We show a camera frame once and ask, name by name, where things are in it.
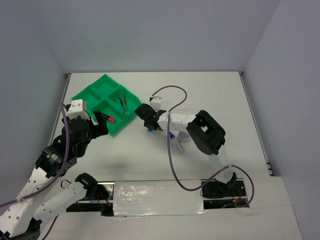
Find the pink highlighter marker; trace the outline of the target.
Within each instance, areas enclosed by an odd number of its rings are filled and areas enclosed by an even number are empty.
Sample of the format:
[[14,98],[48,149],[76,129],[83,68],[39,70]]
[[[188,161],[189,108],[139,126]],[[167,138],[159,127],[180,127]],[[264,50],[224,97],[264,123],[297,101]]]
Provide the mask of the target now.
[[113,117],[111,117],[111,116],[109,116],[109,115],[107,115],[107,114],[104,114],[104,113],[101,113],[100,114],[101,115],[101,117],[104,119],[104,120],[106,120],[106,121],[108,121],[108,122],[110,122],[110,123],[115,123],[116,122],[116,119],[115,118],[113,118]]

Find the red gel pen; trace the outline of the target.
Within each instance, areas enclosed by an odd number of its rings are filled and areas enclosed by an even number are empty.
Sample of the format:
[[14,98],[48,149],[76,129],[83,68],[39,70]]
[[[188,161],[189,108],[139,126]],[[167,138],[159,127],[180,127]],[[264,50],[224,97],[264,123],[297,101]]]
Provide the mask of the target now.
[[124,94],[122,96],[123,96],[123,102],[124,102],[126,114],[129,115],[129,108],[128,108],[126,96]]

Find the blue gel pen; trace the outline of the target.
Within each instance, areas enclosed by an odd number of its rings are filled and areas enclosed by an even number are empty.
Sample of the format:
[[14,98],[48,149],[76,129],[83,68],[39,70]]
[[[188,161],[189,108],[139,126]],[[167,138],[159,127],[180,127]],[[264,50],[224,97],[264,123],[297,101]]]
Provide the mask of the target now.
[[120,105],[121,105],[122,109],[124,110],[124,113],[125,113],[126,115],[128,115],[128,114],[127,114],[127,111],[126,111],[126,109],[125,109],[124,103],[123,103],[123,101],[122,101],[122,99],[121,99],[121,97],[118,97],[118,99],[119,99],[119,102],[120,102]]

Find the clear spray bottle blue cap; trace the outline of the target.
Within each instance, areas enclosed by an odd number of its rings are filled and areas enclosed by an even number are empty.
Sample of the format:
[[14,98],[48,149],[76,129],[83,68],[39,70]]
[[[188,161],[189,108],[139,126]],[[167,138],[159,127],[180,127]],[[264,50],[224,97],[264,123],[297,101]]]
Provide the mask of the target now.
[[180,154],[183,154],[185,152],[185,149],[183,148],[181,143],[177,140],[177,138],[175,137],[175,135],[171,131],[169,132],[169,138],[170,138],[170,142],[178,150],[178,152]]

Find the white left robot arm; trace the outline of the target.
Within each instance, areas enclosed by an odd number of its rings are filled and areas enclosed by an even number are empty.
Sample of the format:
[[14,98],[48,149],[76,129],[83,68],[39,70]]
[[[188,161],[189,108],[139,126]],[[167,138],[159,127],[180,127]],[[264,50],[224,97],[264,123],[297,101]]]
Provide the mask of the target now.
[[28,182],[0,217],[2,240],[37,240],[42,230],[54,224],[59,214],[73,203],[99,196],[108,198],[109,193],[94,177],[81,173],[69,186],[45,201],[57,179],[84,156],[91,140],[109,133],[110,117],[100,111],[95,111],[94,116],[97,124],[80,115],[73,119],[63,116],[61,135],[42,151]]

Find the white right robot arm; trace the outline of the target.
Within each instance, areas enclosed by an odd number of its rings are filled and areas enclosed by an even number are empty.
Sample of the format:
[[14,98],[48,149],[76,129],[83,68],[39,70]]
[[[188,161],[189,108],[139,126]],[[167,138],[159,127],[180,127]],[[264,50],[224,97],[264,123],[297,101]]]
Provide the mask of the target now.
[[[193,192],[204,188],[214,179],[217,183],[217,191],[221,195],[228,196],[235,190],[237,174],[227,164],[226,131],[207,111],[200,110],[196,114],[179,114],[161,109],[154,110],[150,105],[143,103],[134,112],[143,120],[144,126],[148,129],[166,132],[171,172],[182,189]],[[188,188],[184,186],[177,176],[171,153],[172,131],[187,133],[200,152],[215,158],[213,163],[219,169],[198,187]]]

